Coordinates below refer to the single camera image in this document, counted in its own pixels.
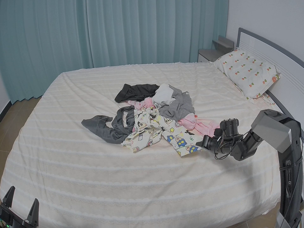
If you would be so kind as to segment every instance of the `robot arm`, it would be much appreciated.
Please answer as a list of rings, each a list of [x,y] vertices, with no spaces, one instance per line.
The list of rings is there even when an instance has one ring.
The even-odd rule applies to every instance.
[[[237,131],[237,119],[224,120],[214,131],[214,137],[204,136],[201,146],[216,155],[231,155],[242,161],[254,155],[265,140],[278,151],[281,176],[281,206],[276,228],[295,228],[301,219],[299,211],[302,196],[301,125],[298,121],[274,110],[262,110],[244,137]]]

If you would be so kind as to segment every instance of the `clothing pile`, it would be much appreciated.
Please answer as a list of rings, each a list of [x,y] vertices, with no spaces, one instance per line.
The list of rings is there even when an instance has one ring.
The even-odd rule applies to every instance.
[[[127,101],[117,116],[98,115],[83,120],[82,125],[109,143],[120,143],[133,152],[157,143],[161,135],[172,144],[180,156],[202,149],[195,146],[204,135],[213,136],[219,125],[203,124],[195,115],[189,92],[182,92],[168,84],[125,84],[115,98],[117,103]],[[127,112],[126,126],[123,114]],[[112,121],[112,128],[106,122]]]

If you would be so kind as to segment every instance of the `curtain fold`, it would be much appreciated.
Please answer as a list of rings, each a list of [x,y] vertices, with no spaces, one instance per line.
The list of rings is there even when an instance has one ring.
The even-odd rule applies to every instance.
[[[226,35],[228,0],[87,0],[94,67],[195,62]]]
[[[0,71],[14,103],[65,71],[195,62],[227,15],[228,0],[0,0]]]
[[[0,0],[0,69],[12,103],[92,67],[86,0]]]

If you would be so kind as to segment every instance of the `white pillow with heart pattern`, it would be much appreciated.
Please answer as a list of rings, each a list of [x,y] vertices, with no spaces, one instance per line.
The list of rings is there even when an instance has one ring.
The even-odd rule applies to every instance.
[[[261,96],[280,78],[276,67],[244,49],[236,49],[218,58],[214,65],[223,72],[249,100]]]

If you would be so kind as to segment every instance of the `bed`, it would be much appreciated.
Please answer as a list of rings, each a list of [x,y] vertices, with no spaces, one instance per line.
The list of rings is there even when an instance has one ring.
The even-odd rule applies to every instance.
[[[268,212],[280,199],[277,152],[263,142],[253,157],[181,158],[162,140],[133,153],[81,125],[114,117],[124,83],[169,83],[187,90],[203,121],[238,118],[245,133],[262,97],[247,101],[211,63],[165,63],[81,69],[60,74],[21,129],[6,161],[0,198],[16,187],[12,210],[26,218],[40,202],[39,227],[227,227]]]

